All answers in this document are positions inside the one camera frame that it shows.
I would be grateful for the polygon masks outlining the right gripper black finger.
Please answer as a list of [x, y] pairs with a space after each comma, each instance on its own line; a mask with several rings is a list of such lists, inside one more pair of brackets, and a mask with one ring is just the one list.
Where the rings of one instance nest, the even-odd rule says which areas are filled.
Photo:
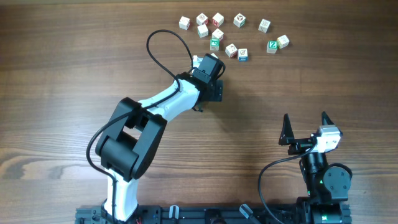
[[290, 123], [289, 115], [286, 113], [284, 115], [284, 120], [282, 123], [282, 131], [279, 138], [279, 145], [285, 146], [293, 144], [295, 141], [294, 133]]
[[330, 119], [330, 117], [327, 115], [327, 113], [325, 111], [322, 112], [321, 116], [322, 116], [322, 125], [323, 126], [334, 125], [334, 122]]

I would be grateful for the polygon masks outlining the wooden block blue side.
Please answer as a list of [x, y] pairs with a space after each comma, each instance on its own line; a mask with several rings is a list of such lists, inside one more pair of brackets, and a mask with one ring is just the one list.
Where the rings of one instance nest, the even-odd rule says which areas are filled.
[[238, 50], [238, 61], [239, 62], [247, 62], [248, 60], [248, 50], [247, 49], [239, 49]]

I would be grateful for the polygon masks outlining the wooden block bee picture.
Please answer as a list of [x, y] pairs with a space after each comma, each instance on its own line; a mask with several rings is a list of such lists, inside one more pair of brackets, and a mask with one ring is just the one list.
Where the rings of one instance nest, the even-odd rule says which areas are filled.
[[188, 30], [190, 27], [190, 19], [188, 17], [182, 16], [179, 20], [179, 28], [183, 30]]

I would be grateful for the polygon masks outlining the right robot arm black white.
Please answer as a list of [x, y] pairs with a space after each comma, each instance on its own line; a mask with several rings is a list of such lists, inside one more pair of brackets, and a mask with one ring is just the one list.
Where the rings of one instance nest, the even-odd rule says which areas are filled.
[[326, 154], [335, 150], [343, 137], [341, 130], [322, 113], [322, 125], [309, 138], [296, 138], [290, 118], [284, 115], [279, 144], [289, 146], [288, 155], [300, 156], [300, 171], [308, 195], [295, 203], [295, 223], [347, 224], [351, 210], [345, 202], [353, 173], [343, 164], [329, 164]]

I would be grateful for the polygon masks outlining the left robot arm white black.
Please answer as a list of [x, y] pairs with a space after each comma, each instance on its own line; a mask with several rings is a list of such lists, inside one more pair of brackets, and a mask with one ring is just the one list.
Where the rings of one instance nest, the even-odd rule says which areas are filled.
[[174, 77], [172, 84], [146, 100], [122, 99], [99, 130], [95, 153], [108, 177], [102, 216], [126, 223], [138, 208], [139, 179], [152, 163], [166, 125], [203, 102], [221, 101], [225, 64], [206, 54], [197, 67]]

